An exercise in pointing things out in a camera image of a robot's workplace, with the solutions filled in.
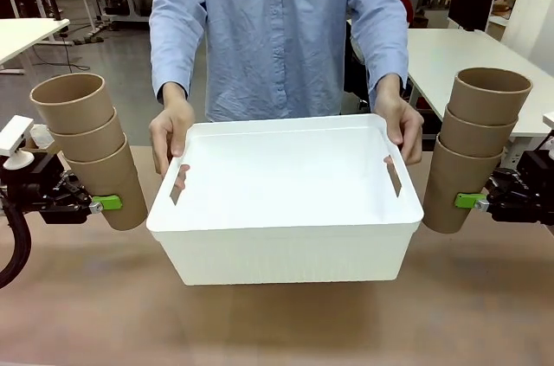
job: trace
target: white plastic bin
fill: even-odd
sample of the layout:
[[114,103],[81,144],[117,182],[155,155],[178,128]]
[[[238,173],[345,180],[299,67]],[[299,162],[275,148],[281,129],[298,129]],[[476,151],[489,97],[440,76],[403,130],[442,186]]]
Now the white plastic bin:
[[194,125],[146,226],[187,285],[395,279],[423,211],[385,126],[377,115]]

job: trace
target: shirt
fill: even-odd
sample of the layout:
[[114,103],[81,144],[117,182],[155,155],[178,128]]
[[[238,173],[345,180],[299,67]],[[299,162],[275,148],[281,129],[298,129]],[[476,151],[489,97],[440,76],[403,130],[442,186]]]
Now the shirt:
[[340,113],[346,12],[364,53],[370,100],[386,74],[405,84],[406,11],[400,0],[154,0],[152,83],[187,93],[206,32],[206,116],[212,121]]

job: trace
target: stack of brown cups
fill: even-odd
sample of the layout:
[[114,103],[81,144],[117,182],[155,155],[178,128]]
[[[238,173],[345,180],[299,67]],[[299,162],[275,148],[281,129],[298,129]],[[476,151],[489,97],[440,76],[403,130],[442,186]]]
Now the stack of brown cups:
[[121,199],[122,209],[104,212],[110,226],[129,230],[142,223],[147,209],[139,176],[104,79],[58,76],[35,87],[30,98],[87,191]]
[[436,141],[423,223],[458,232],[471,209],[458,209],[459,193],[480,193],[499,164],[532,83],[514,72],[477,67],[458,73]]

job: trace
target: person's left hand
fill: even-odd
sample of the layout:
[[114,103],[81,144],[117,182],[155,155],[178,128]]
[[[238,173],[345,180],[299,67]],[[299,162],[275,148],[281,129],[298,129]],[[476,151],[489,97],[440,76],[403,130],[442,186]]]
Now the person's left hand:
[[423,117],[400,96],[400,78],[387,75],[377,84],[375,111],[387,121],[390,141],[401,148],[406,164],[422,161]]

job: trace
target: shirt sleeve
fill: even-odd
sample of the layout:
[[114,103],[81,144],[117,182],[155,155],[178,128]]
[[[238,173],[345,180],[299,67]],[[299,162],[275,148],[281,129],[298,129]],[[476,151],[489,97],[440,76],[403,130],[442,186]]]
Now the shirt sleeve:
[[400,0],[348,0],[352,35],[364,53],[369,74],[370,101],[375,86],[387,74],[408,79],[408,23]]
[[154,0],[150,16],[152,86],[176,82],[190,90],[194,58],[206,23],[204,0]]

